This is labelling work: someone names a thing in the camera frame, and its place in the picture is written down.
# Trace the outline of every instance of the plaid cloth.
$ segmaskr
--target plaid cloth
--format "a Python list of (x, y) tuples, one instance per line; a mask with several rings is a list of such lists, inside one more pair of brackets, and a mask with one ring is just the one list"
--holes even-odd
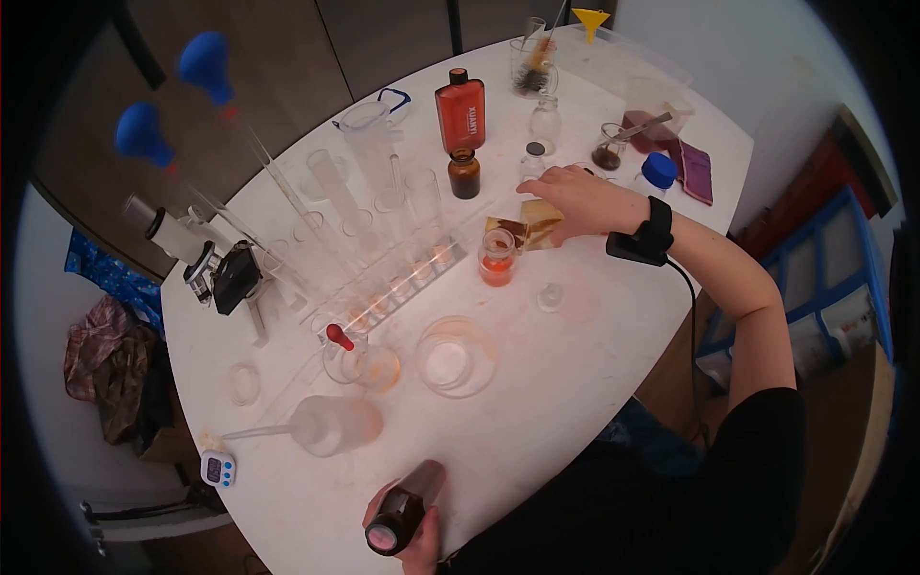
[(68, 396), (96, 403), (93, 371), (120, 347), (122, 336), (132, 325), (124, 307), (106, 294), (83, 321), (70, 327), (63, 356), (63, 384)]

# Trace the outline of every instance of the jar with orange liquid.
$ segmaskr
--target jar with orange liquid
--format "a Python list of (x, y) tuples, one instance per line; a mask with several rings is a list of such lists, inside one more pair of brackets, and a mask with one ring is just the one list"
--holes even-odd
[(514, 276), (514, 236), (504, 228), (488, 230), (479, 248), (479, 275), (492, 287), (501, 287)]

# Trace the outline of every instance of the blue bottle cap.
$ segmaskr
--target blue bottle cap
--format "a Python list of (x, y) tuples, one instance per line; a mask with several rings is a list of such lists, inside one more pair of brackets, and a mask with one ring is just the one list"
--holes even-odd
[(642, 164), (642, 175), (655, 188), (667, 190), (677, 178), (677, 166), (667, 155), (652, 152)]
[(178, 60), (178, 77), (207, 90), (214, 106), (233, 98), (227, 75), (227, 40), (220, 32), (202, 32), (189, 42)]

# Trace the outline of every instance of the wrist device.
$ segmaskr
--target wrist device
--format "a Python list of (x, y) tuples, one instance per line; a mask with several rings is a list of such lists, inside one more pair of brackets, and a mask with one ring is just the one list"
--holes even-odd
[(651, 196), (649, 205), (649, 219), (642, 222), (635, 234), (611, 232), (607, 236), (607, 255), (658, 267), (667, 263), (667, 251), (674, 243), (671, 206)]

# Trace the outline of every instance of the brown bottle in hand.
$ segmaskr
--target brown bottle in hand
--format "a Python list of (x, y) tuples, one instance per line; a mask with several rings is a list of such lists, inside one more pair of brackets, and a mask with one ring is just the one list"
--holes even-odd
[(384, 495), (364, 530), (367, 545), (391, 557), (408, 546), (444, 484), (444, 466), (426, 459)]
[(472, 200), (479, 194), (479, 160), (472, 148), (457, 148), (451, 152), (447, 176), (457, 198)]

